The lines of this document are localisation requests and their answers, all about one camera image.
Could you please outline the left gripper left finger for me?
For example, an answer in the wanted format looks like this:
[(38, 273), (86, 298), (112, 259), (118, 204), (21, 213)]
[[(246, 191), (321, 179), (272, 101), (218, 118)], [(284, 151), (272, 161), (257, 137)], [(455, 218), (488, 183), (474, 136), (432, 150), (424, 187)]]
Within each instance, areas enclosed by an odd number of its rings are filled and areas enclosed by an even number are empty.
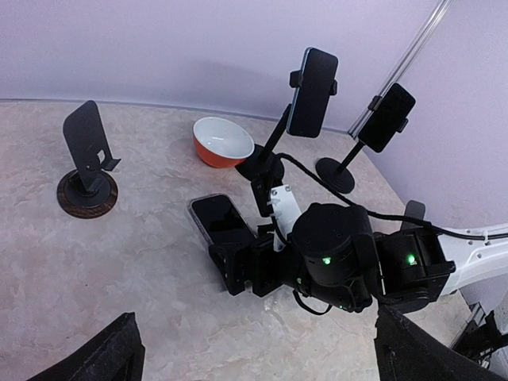
[(123, 313), (86, 344), (32, 380), (141, 380), (144, 346), (134, 312)]

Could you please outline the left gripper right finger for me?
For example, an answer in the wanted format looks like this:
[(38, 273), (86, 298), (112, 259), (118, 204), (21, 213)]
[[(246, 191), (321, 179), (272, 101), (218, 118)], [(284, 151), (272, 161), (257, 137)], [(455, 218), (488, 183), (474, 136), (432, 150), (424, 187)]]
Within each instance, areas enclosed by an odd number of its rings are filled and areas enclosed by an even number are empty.
[(454, 352), (390, 306), (375, 324), (375, 353), (381, 380), (501, 380)]

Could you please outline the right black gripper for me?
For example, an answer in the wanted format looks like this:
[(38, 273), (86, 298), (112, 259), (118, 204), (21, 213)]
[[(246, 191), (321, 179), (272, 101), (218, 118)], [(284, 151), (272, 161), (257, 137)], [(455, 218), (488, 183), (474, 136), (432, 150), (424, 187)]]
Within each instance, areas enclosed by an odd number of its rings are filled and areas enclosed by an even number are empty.
[(316, 298), (329, 308), (360, 313), (372, 304), (375, 245), (362, 206), (313, 203), (300, 215), (281, 251), (276, 236), (230, 239), (211, 244), (209, 255), (231, 295), (245, 290), (265, 297), (286, 285), (299, 305)]

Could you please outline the black pole phone stand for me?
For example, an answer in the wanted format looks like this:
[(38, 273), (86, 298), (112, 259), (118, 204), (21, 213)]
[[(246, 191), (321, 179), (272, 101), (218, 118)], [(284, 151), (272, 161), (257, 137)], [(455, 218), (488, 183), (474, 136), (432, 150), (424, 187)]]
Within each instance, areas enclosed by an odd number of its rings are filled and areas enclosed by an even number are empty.
[(355, 187), (355, 180), (348, 170), (348, 165), (365, 146), (358, 138), (358, 142), (342, 162), (328, 157), (319, 159), (315, 164), (319, 178), (339, 193), (351, 193)]
[(279, 142), (283, 133), (286, 131), (287, 122), (291, 113), (292, 104), (288, 104), (283, 111), (275, 129), (264, 146), (255, 144), (255, 150), (244, 162), (238, 164), (235, 169), (248, 181), (253, 181), (257, 175), (269, 171), (272, 164), (275, 164), (275, 176), (283, 178), (284, 166), (279, 159), (275, 158), (274, 147)]

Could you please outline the orange white bowl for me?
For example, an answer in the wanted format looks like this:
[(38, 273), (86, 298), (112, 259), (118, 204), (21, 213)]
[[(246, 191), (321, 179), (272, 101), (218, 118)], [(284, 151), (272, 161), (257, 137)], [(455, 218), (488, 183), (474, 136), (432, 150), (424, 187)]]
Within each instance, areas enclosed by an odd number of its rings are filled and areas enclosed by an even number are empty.
[(221, 117), (203, 117), (192, 128), (198, 157), (214, 168), (231, 168), (254, 153), (255, 143), (245, 129)]

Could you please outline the black teal phone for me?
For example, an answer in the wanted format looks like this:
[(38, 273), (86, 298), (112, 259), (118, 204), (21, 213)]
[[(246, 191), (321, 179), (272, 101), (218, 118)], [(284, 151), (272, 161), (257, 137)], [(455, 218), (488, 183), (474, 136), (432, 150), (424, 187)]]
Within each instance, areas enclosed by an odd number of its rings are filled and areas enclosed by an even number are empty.
[(321, 132), (329, 98), (337, 93), (336, 56), (320, 49), (305, 50), (301, 68), (290, 73), (290, 87), (295, 89), (287, 120), (292, 136), (316, 138)]

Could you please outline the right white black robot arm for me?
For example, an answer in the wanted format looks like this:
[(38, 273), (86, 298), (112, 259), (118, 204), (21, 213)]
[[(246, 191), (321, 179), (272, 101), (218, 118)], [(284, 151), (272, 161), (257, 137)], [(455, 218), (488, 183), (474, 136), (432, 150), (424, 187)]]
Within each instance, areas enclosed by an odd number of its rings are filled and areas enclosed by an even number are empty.
[(329, 308), (360, 313), (374, 300), (403, 314), (453, 292), (459, 262), (445, 251), (445, 235), (409, 216), (412, 229), (374, 234), (362, 206), (313, 203), (297, 218), (281, 251), (275, 234), (246, 242), (211, 244), (209, 254), (230, 294), (245, 283), (263, 297), (281, 285), (299, 305), (316, 298)]

